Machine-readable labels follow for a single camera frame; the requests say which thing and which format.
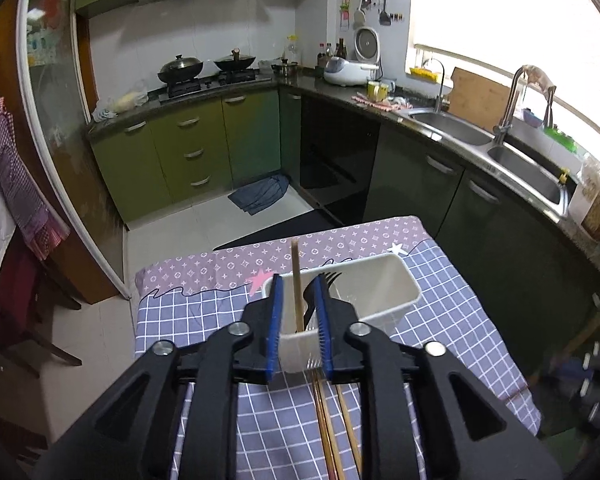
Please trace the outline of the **glass sliding door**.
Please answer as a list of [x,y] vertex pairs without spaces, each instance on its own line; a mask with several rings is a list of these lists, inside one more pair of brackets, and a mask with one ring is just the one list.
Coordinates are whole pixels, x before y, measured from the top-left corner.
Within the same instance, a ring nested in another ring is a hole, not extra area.
[[24,114],[52,201],[69,228],[52,253],[89,304],[130,298],[124,225],[87,141],[87,110],[72,0],[18,0],[16,59]]

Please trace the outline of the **white rice cooker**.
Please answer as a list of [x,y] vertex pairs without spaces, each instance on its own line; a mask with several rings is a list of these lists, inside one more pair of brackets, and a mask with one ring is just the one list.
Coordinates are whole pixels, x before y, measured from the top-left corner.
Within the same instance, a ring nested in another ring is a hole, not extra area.
[[366,86],[380,76],[380,41],[375,29],[363,26],[354,34],[354,59],[332,56],[323,78],[340,87]]

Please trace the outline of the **chrome kitchen faucet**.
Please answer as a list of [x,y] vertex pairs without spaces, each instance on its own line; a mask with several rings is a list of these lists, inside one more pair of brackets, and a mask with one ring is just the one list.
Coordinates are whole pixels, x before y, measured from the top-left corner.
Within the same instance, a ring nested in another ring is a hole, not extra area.
[[505,104],[504,113],[500,121],[493,127],[494,141],[496,145],[502,145],[506,136],[512,128],[515,106],[519,96],[519,81],[521,78],[528,77],[534,70],[533,65],[523,65],[516,70],[512,78],[512,84],[509,88],[508,98]]

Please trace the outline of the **yellow mug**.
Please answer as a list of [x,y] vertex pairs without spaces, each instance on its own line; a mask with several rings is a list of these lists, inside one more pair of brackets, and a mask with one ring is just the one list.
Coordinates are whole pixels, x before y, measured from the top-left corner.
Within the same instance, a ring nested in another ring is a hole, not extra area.
[[366,88],[366,98],[372,103],[384,102],[388,98],[390,87],[381,81],[369,81]]

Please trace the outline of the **stainless double sink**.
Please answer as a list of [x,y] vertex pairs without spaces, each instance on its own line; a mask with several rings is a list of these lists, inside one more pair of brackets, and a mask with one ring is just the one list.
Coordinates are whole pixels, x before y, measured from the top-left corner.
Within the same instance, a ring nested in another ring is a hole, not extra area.
[[530,195],[528,202],[538,205],[548,216],[565,217],[570,200],[568,186],[518,148],[495,140],[493,133],[464,119],[432,108],[408,110],[405,118],[430,130],[434,140],[451,139],[467,148],[486,164],[487,172],[524,190]]

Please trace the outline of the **black wok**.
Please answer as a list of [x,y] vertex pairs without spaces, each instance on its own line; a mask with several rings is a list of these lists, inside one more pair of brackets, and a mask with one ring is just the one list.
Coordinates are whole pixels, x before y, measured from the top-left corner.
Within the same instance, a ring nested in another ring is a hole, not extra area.
[[158,71],[158,78],[164,84],[179,84],[195,79],[204,68],[204,62],[192,56],[178,54],[174,60],[164,64]]
[[236,73],[248,70],[255,60],[256,58],[253,55],[242,54],[239,49],[235,48],[230,52],[230,55],[215,60],[214,64],[222,72]]

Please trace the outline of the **blue checkered tablecloth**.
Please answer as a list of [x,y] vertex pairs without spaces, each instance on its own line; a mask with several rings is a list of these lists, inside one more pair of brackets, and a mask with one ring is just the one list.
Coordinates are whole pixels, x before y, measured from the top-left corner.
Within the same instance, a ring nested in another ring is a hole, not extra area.
[[[391,331],[401,344],[436,340],[449,348],[531,432],[541,415],[521,371],[475,293],[415,217],[335,228],[316,211],[277,223],[208,252],[171,250],[135,275],[140,294],[135,350],[167,339],[180,347],[236,321],[265,281],[291,268],[296,238],[304,268],[390,254],[420,291]],[[309,378],[280,374],[239,389],[237,474],[242,479],[323,479],[327,471]]]

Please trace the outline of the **wooden cutting board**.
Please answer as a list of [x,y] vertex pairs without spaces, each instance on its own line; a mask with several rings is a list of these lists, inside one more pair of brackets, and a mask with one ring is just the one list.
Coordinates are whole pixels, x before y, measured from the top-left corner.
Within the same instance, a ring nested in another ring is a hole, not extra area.
[[492,132],[504,115],[509,88],[459,67],[454,68],[451,79],[449,112]]

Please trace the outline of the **black wok right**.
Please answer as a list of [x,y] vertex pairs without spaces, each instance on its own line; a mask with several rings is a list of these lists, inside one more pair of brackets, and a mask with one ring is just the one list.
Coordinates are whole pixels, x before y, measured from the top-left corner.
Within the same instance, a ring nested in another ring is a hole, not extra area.
[[235,48],[230,52],[230,55],[215,60],[214,64],[222,72],[236,73],[248,70],[255,60],[256,58],[253,55],[242,54],[239,49]]

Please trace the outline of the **black wok left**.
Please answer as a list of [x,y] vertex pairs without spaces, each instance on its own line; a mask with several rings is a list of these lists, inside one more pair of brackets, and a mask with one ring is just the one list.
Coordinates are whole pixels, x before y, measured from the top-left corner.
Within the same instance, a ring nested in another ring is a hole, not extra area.
[[204,68],[204,62],[192,56],[178,54],[174,60],[164,64],[158,71],[158,78],[164,84],[179,84],[195,79]]

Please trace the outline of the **black plastic fork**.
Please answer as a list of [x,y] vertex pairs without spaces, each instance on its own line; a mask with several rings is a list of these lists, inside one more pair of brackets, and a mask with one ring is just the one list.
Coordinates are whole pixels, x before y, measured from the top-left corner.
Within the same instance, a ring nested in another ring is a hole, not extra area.
[[[324,278],[326,289],[330,289],[332,285],[340,278],[341,272],[326,272],[322,273]],[[310,287],[304,294],[303,299],[306,300],[306,312],[303,315],[303,328],[306,330],[312,318],[314,317],[317,305],[318,293],[313,287]]]

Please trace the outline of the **gas stove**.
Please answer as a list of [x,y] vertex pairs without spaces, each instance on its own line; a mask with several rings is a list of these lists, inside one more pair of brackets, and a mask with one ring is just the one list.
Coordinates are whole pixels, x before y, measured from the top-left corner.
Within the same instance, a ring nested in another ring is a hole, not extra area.
[[157,93],[157,99],[160,104],[177,101],[196,96],[204,92],[216,89],[228,89],[244,84],[254,84],[255,82],[270,82],[273,78],[268,75],[262,75],[258,70],[248,68],[239,72],[224,72],[202,78],[194,78],[179,82],[178,84],[168,84]]

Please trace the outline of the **white plastic utensil holder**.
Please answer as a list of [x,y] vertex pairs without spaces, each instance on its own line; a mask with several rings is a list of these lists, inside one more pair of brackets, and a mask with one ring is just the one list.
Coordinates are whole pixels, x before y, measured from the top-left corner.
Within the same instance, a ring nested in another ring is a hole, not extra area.
[[[302,270],[301,287],[322,273],[341,272],[329,289],[330,296],[347,301],[355,308],[358,319],[392,335],[408,311],[414,309],[422,290],[403,259],[392,252],[382,255],[316,266]],[[309,327],[296,333],[294,284],[292,274],[280,276],[284,281],[284,310],[278,348],[278,369],[287,374],[303,373],[321,367],[316,315]]]

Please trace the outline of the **purple checkered apron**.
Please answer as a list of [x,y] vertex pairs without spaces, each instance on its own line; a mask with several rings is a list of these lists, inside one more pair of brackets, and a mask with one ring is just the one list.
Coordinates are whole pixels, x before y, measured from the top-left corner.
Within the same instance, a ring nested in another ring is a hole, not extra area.
[[20,157],[14,118],[1,96],[0,187],[24,242],[38,260],[45,261],[69,236],[70,229]]

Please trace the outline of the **blue floor cloth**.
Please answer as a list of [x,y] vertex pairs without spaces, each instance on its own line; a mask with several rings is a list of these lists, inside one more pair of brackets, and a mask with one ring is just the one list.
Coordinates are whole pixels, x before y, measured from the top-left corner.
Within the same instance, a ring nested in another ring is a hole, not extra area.
[[286,176],[274,174],[238,188],[230,193],[228,199],[243,212],[254,216],[281,200],[288,186],[289,180]]

